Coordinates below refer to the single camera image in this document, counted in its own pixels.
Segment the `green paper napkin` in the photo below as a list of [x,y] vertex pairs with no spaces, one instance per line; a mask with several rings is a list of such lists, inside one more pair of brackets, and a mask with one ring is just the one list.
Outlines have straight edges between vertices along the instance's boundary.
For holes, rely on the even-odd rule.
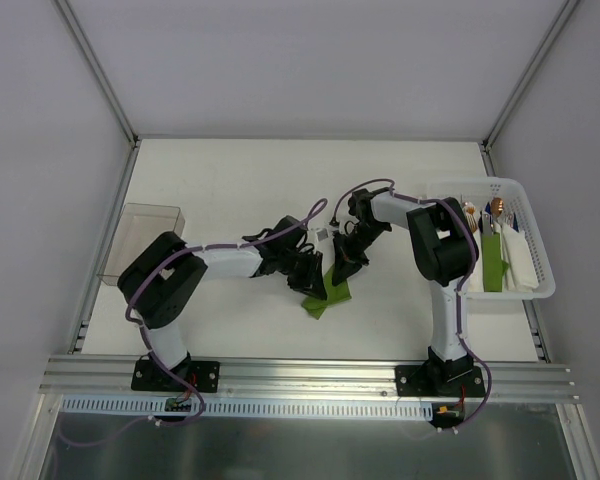
[[323,277],[327,293],[325,300],[307,296],[301,303],[301,307],[306,313],[316,320],[319,320],[329,307],[349,301],[352,298],[347,280],[337,286],[333,285],[333,273],[334,266],[331,266]]

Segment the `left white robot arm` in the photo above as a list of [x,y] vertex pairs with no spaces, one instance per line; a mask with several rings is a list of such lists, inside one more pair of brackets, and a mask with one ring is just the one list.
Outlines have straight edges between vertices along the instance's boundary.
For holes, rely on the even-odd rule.
[[307,236],[306,225],[289,215],[238,245],[190,247],[172,231],[161,233],[117,280],[128,320],[140,326],[150,350],[147,359],[135,364],[131,389],[176,392],[192,386],[204,393],[217,391],[220,364],[194,361],[177,323],[203,281],[280,273],[291,290],[327,299],[322,253]]

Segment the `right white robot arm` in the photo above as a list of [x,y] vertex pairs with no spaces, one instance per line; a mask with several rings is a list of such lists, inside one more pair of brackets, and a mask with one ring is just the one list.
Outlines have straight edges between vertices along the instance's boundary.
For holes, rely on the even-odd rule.
[[393,227],[409,232],[419,273],[429,282],[433,330],[427,359],[418,367],[395,368],[397,394],[406,396],[461,396],[481,375],[465,339],[467,312],[465,284],[479,252],[464,213],[453,198],[420,200],[386,187],[369,191],[361,186],[347,194],[349,215],[356,223],[349,233],[333,238],[335,264],[332,284],[338,286],[369,264],[366,250]]

